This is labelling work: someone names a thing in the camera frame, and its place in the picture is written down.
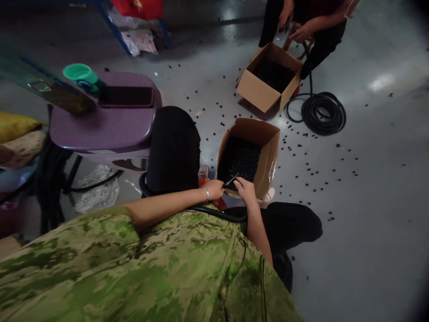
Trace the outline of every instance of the silver bracelet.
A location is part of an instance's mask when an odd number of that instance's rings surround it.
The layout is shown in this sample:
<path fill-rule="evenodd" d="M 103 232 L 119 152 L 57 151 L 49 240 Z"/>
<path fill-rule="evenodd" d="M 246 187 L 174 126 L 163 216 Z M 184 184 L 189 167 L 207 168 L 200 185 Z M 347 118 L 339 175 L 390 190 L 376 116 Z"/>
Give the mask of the silver bracelet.
<path fill-rule="evenodd" d="M 205 191 L 206 191 L 206 193 L 207 193 L 207 199 L 206 199 L 206 202 L 205 202 L 205 203 L 203 203 L 203 204 L 206 204 L 206 203 L 208 203 L 208 202 L 209 202 L 209 198 L 210 198 L 209 191 L 208 191 L 208 189 L 207 189 L 206 187 L 204 187 L 204 186 L 202 186 L 202 187 L 200 187 L 200 188 L 204 188 L 204 190 L 205 190 Z"/>

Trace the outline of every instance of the scissors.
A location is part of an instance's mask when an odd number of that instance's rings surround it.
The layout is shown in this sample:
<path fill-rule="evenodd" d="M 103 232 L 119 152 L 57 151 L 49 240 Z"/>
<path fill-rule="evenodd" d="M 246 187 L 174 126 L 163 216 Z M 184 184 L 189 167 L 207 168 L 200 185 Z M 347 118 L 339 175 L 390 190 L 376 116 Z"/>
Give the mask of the scissors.
<path fill-rule="evenodd" d="M 224 183 L 222 188 L 225 188 L 227 185 L 229 185 L 236 178 L 236 176 L 238 176 L 238 174 L 236 174 L 234 177 L 232 177 L 232 179 L 230 181 L 228 181 L 227 183 Z"/>

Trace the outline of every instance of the person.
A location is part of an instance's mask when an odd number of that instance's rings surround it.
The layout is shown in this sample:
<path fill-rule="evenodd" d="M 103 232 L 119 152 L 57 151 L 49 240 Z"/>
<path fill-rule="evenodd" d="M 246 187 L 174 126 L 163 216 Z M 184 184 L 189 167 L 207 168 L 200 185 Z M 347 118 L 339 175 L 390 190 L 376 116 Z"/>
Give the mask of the person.
<path fill-rule="evenodd" d="M 295 0 L 294 3 L 294 0 L 268 0 L 259 47 L 273 41 L 279 23 L 281 29 L 287 29 L 288 19 L 302 24 L 290 36 L 296 42 L 303 43 L 314 35 L 314 46 L 301 72 L 301 79 L 305 79 L 341 42 L 347 21 L 345 14 L 353 1 Z"/>
<path fill-rule="evenodd" d="M 220 180 L 198 187 L 194 122 L 164 107 L 151 140 L 156 195 L 71 220 L 1 262 L 0 320 L 302 321 L 273 256 L 319 238 L 320 219 L 297 204 L 259 209 L 242 178 L 246 207 L 229 214 L 247 223 L 187 210 L 224 192 Z"/>

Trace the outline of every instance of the green cup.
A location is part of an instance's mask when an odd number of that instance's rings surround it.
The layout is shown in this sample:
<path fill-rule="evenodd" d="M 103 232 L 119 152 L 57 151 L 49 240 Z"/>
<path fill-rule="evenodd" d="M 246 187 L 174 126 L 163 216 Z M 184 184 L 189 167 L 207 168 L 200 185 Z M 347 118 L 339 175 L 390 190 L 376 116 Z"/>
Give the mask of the green cup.
<path fill-rule="evenodd" d="M 63 75 L 89 93 L 98 93 L 104 85 L 96 73 L 85 64 L 71 64 L 63 69 Z"/>

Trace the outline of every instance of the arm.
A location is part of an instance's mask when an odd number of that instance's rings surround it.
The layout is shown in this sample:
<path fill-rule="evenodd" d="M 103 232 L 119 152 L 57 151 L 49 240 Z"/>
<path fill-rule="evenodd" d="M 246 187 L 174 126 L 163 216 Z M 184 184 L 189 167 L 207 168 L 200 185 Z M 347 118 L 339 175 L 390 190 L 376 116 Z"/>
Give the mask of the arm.
<path fill-rule="evenodd" d="M 237 177 L 234 181 L 240 198 L 247 207 L 247 238 L 261 251 L 267 261 L 273 265 L 273 256 L 269 246 L 264 222 L 262 221 L 261 209 L 256 200 L 255 187 L 252 182 Z"/>
<path fill-rule="evenodd" d="M 280 28 L 286 28 L 287 18 L 292 14 L 292 10 L 294 9 L 294 0 L 284 0 L 283 1 L 283 10 L 280 14 L 278 20 L 280 22 Z"/>
<path fill-rule="evenodd" d="M 204 185 L 209 191 L 209 200 L 222 197 L 225 191 L 222 185 L 223 182 L 220 180 L 211 180 Z M 142 231 L 206 200 L 206 190 L 198 188 L 134 200 L 122 206 L 131 212 L 136 229 Z"/>
<path fill-rule="evenodd" d="M 316 31 L 331 28 L 346 20 L 344 17 L 347 8 L 353 0 L 345 0 L 343 4 L 328 16 L 320 16 L 307 21 L 301 28 L 295 31 L 289 38 L 293 38 L 297 43 L 303 43 Z"/>

